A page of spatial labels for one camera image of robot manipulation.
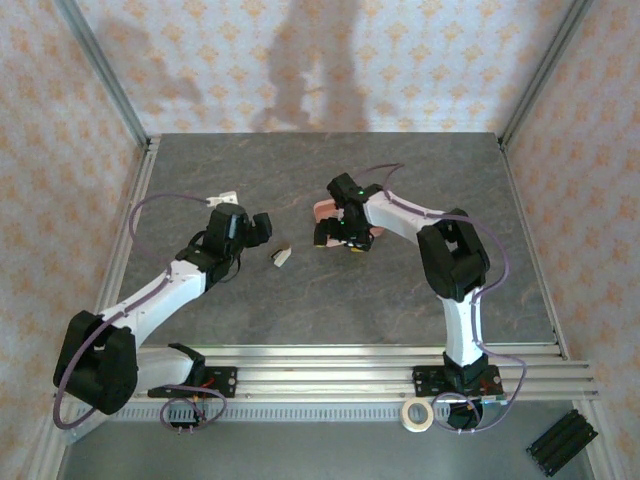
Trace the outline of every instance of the cable clip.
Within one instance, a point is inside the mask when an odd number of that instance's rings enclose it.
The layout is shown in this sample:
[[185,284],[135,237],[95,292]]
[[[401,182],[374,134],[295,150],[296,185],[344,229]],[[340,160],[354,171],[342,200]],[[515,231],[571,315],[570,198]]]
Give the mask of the cable clip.
[[207,206],[215,207],[221,203],[233,203],[235,205],[238,204],[238,194],[235,190],[231,190],[230,192],[224,192],[218,195],[217,197],[208,197],[207,198]]

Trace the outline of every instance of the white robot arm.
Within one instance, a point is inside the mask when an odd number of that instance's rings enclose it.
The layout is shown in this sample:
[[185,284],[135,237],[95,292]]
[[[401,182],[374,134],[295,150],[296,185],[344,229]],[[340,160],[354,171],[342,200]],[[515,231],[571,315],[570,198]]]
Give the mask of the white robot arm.
[[430,210],[383,191],[380,185],[362,188],[346,173],[334,178],[327,190],[338,216],[316,225],[316,245],[334,239],[368,251],[374,240],[370,229],[383,227],[419,246],[427,281],[444,307],[445,374],[457,391],[467,392],[488,366],[487,356],[476,343],[482,341],[479,305],[475,339],[471,309],[474,294],[485,283],[489,259],[473,226],[446,219],[448,215],[466,217],[466,213]]
[[254,215],[252,222],[238,205],[217,205],[206,230],[155,280],[97,315],[82,311],[71,319],[54,385],[106,415],[117,412],[135,392],[164,385],[201,386],[207,381],[206,367],[197,352],[180,344],[143,354],[138,349],[173,313],[221,281],[232,265],[239,269],[245,248],[270,237],[266,213]]

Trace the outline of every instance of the floor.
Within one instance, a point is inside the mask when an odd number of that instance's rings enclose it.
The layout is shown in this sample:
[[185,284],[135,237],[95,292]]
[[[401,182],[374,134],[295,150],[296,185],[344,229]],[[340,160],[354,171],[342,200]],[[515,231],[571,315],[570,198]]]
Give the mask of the floor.
[[[155,421],[108,422],[67,450],[58,479],[541,480],[525,449],[571,408],[517,403],[495,429],[462,436],[399,421],[220,422],[180,436]],[[593,478],[586,451],[553,478]]]
[[[186,305],[148,344],[423,344],[446,340],[442,305],[428,287],[416,246],[385,232],[366,254],[313,246],[314,203],[342,172],[381,163],[406,167],[390,189],[409,201],[466,210],[504,242],[512,274],[483,298],[484,338],[491,343],[554,342],[502,157],[493,134],[277,133],[179,134],[162,137],[147,194],[208,197],[236,190],[250,215],[266,211],[274,236],[247,250],[242,270]],[[384,172],[363,183],[381,182]],[[145,206],[140,242],[170,260],[208,222],[210,210],[183,200]],[[498,251],[488,281],[502,270]],[[287,263],[269,256],[291,244]],[[131,254],[121,290],[130,295],[163,265]]]

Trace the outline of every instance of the wallpaper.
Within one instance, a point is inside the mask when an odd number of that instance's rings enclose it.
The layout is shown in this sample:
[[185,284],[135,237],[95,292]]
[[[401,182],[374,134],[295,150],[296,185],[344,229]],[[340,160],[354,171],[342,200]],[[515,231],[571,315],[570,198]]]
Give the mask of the wallpaper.
[[571,0],[81,0],[145,129],[501,132]]
[[640,8],[594,3],[509,151],[570,352],[640,472]]
[[53,1],[0,9],[0,477],[49,415],[71,317],[93,310],[140,157]]

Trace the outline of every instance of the masking tape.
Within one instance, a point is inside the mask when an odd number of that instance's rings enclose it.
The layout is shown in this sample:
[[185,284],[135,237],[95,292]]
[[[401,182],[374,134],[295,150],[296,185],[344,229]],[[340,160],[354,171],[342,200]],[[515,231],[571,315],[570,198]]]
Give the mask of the masking tape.
[[[427,419],[422,423],[416,423],[411,418],[409,418],[409,409],[414,405],[421,405],[424,407],[427,412]],[[431,404],[427,402],[424,398],[413,397],[404,402],[402,405],[402,411],[400,413],[400,419],[402,420],[402,425],[404,428],[409,430],[410,432],[419,433],[424,432],[433,424],[433,407]]]

